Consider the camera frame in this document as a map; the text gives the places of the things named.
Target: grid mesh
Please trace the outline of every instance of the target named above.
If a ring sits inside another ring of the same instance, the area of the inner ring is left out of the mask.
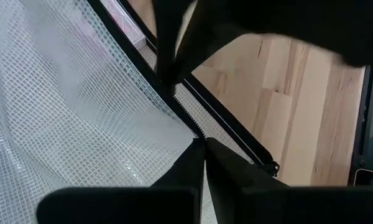
[[[139,50],[139,53],[141,54],[141,56],[145,59],[145,61],[148,63],[148,65],[151,68],[155,68],[156,54],[147,45],[141,48]]]
[[[193,133],[86,1],[0,0],[0,223],[68,186],[143,186]]]

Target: wooden floor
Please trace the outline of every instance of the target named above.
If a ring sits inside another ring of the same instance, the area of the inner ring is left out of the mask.
[[[155,33],[150,1],[129,1]],[[193,74],[271,152],[280,180],[346,185],[363,69],[298,40],[249,34]]]

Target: black zipper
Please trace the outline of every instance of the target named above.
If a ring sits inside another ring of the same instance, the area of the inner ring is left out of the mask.
[[[98,17],[102,20],[108,32],[112,35],[113,39],[121,46],[122,50],[129,57],[131,62],[140,71],[141,75],[148,81],[152,88],[158,93],[161,99],[174,111],[174,113],[199,137],[206,138],[202,128],[179,102],[179,100],[167,91],[165,85],[158,78],[153,69],[145,61],[138,50],[133,46],[131,41],[118,26],[116,21],[112,18],[110,13],[102,5],[100,0],[88,0],[88,3],[97,13]]]

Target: black object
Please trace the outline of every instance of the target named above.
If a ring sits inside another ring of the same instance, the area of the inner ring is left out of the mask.
[[[182,17],[192,0],[153,0],[157,71],[172,89],[224,45],[242,34],[274,33],[340,54],[348,65],[373,64],[373,2],[200,0],[175,56]]]
[[[196,195],[183,188],[70,188],[45,197],[39,224],[194,223]]]

